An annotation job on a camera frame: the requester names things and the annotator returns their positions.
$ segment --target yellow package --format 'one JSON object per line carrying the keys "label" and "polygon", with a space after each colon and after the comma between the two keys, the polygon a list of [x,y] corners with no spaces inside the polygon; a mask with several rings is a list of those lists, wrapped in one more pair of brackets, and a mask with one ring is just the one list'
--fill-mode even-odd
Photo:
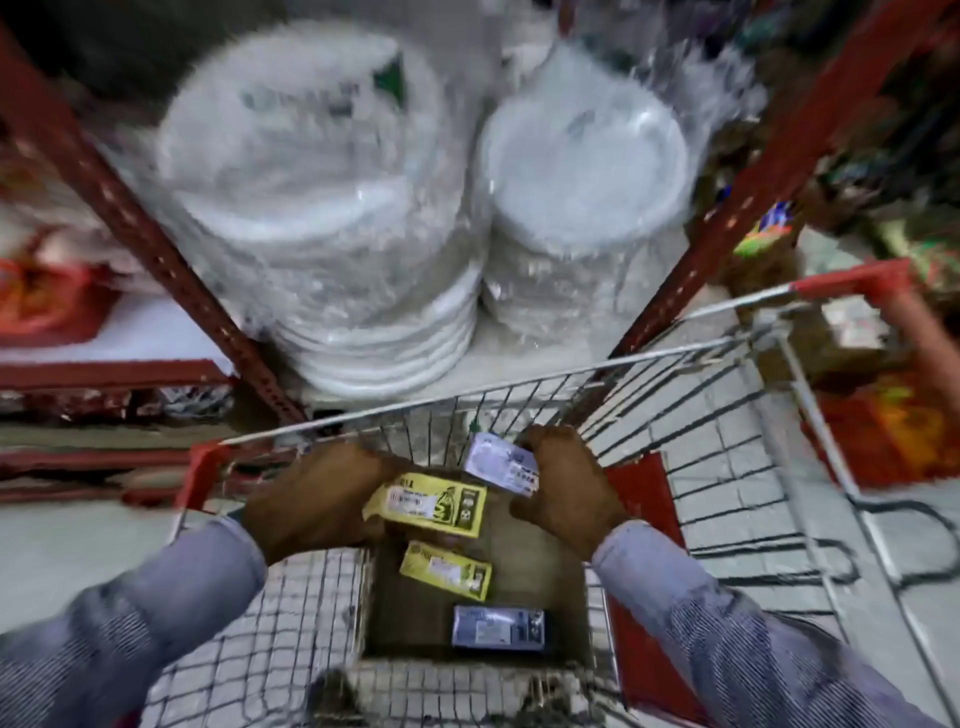
{"label": "yellow package", "polygon": [[422,541],[411,541],[403,555],[400,573],[432,587],[483,601],[487,598],[493,567]]}
{"label": "yellow package", "polygon": [[487,489],[483,486],[405,473],[373,494],[364,506],[363,517],[380,516],[475,539],[480,534],[486,500]]}

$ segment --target hand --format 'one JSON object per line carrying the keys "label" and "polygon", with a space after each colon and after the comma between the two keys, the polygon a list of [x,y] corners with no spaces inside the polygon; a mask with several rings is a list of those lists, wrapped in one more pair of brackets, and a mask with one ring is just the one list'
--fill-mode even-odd
{"label": "hand", "polygon": [[240,522],[268,565],[302,551],[359,546],[383,535],[381,519],[363,520],[364,505],[377,488],[411,467],[356,443],[323,447],[251,496]]}
{"label": "hand", "polygon": [[522,444],[537,458],[540,488],[532,497],[514,498],[511,514],[589,561],[610,532],[630,519],[616,491],[572,427],[531,425]]}

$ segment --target barcode sticker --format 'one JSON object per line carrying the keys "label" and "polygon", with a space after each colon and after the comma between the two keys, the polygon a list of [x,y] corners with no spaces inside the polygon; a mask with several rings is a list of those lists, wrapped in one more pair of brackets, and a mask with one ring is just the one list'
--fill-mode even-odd
{"label": "barcode sticker", "polygon": [[479,619],[474,639],[477,644],[509,646],[510,629],[510,623],[506,620]]}
{"label": "barcode sticker", "polygon": [[387,510],[394,513],[429,519],[433,518],[436,507],[437,496],[408,491],[402,485],[391,486],[387,491]]}
{"label": "barcode sticker", "polygon": [[434,576],[449,584],[456,584],[459,586],[463,582],[463,569],[456,564],[451,564],[439,556],[431,556],[426,568]]}
{"label": "barcode sticker", "polygon": [[534,492],[540,486],[540,474],[524,467],[520,463],[512,462],[507,469],[506,477],[524,491]]}

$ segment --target long-sleeve shirt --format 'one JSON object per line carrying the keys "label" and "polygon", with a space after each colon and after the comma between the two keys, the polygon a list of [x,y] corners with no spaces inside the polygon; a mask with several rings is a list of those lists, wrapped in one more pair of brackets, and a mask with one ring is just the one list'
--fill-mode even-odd
{"label": "long-sleeve shirt", "polygon": [[[850,648],[724,589],[644,522],[614,530],[593,567],[721,726],[937,725]],[[111,726],[168,664],[243,614],[265,577],[250,536],[223,519],[0,637],[0,726]]]}

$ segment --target red cart handle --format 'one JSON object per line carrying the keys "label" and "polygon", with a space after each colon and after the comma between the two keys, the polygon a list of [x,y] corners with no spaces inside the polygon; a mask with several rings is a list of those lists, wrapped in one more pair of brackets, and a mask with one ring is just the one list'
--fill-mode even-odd
{"label": "red cart handle", "polygon": [[913,344],[921,370],[960,420],[960,349],[917,293],[911,271],[910,261],[899,258],[811,276],[791,288],[806,299],[864,296]]}

